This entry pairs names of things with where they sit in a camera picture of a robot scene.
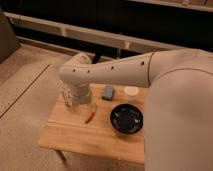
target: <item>black bowl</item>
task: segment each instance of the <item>black bowl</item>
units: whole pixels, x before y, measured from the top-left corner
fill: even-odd
[[[143,127],[141,111],[131,104],[116,106],[110,115],[113,127],[124,134],[134,134]]]

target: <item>speckled floor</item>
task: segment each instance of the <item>speckled floor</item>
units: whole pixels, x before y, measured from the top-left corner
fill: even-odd
[[[49,64],[0,119],[0,170],[144,171],[144,166],[139,164],[74,153],[65,153],[68,162],[63,164],[54,151],[38,147],[40,132],[59,94],[58,68],[69,58],[65,54],[22,45],[0,64],[0,95],[5,96],[0,98],[0,102],[4,100],[0,112],[3,107],[11,105],[11,101],[36,77],[36,73]]]

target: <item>table leg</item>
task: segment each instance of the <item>table leg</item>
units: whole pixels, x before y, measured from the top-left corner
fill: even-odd
[[[60,150],[55,150],[56,154],[58,155],[58,157],[63,161],[65,162],[67,159],[66,157],[64,156],[64,154],[62,153],[62,151]]]

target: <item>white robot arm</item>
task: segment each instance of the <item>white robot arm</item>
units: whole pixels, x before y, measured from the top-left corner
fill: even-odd
[[[89,83],[149,87],[146,171],[213,170],[213,55],[182,49],[92,65],[84,54],[60,69],[71,100],[89,103]]]
[[[149,87],[161,72],[182,61],[197,57],[195,49],[148,53],[131,58],[92,65],[90,58],[80,53],[60,68],[60,78],[71,92],[71,101],[85,104],[91,101],[89,83],[105,83]]]

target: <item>small orange object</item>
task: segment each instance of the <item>small orange object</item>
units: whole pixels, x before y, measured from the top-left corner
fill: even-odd
[[[86,120],[84,122],[85,124],[89,123],[92,120],[92,118],[95,116],[95,112],[97,110],[96,104],[95,103],[91,104],[91,108],[92,108],[92,112],[86,118]]]
[[[95,112],[92,112],[89,116],[88,116],[88,118],[85,120],[85,123],[87,124],[87,123],[89,123],[91,120],[92,120],[92,118],[95,116]]]

